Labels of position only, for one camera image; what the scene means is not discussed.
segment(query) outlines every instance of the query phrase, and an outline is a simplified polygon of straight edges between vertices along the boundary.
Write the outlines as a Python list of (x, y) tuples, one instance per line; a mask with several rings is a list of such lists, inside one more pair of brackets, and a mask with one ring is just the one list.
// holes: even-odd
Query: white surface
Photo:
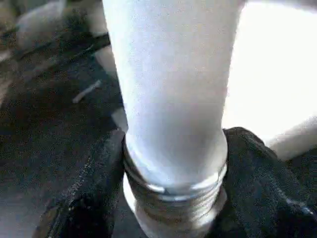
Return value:
[(241, 2), (104, 0), (127, 148), (148, 182), (197, 183), (222, 167), (221, 118)]
[(283, 160), (317, 144), (316, 25), (316, 12), (280, 4), (249, 3), (240, 18), (222, 125), (251, 130)]

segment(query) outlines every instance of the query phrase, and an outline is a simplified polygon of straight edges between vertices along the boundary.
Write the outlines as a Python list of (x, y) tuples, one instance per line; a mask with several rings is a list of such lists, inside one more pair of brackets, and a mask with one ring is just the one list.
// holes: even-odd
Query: white cylinder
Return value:
[(184, 186), (222, 168), (221, 119), (241, 2), (104, 0), (127, 149), (147, 182)]

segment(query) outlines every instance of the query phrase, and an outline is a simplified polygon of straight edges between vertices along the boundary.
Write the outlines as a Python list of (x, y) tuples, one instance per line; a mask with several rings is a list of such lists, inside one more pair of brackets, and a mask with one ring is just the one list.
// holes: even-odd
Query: white pipe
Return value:
[(267, 143), (282, 161), (299, 156), (317, 146), (317, 116), (276, 136)]
[(104, 0), (129, 129), (147, 182), (183, 186), (223, 166), (221, 130), (241, 0)]
[(133, 163), (125, 195), (150, 238), (204, 237), (224, 204), (221, 119), (241, 2), (104, 0)]

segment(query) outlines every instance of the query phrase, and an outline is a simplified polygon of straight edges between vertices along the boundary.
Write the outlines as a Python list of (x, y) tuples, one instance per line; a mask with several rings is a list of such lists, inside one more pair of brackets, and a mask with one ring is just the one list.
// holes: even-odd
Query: blurry background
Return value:
[[(296, 128), (303, 124), (299, 128), (307, 129), (305, 139), (314, 148), (315, 2), (283, 2), (252, 1), (242, 11), (223, 127), (244, 126), (273, 147), (285, 136), (300, 133)], [(68, 11), (83, 12), (85, 24), (70, 29), (60, 20)], [(126, 128), (111, 47), (24, 80), (27, 73), (38, 70), (30, 65), (63, 47), (59, 29), (76, 32), (87, 27), (93, 36), (107, 32), (100, 1), (0, 2), (0, 32), (16, 26), (16, 38), (9, 41), (14, 49), (29, 51), (52, 38), (57, 43), (52, 52), (40, 51), (17, 63), (6, 61), (9, 43), (0, 40), (0, 238), (30, 237), (45, 204), (72, 184), (96, 139), (115, 123)], [(99, 88), (79, 103), (72, 102), (97, 80)], [(313, 149), (287, 163), (315, 196), (316, 156)], [(145, 237), (121, 194), (113, 237), (127, 234)]]

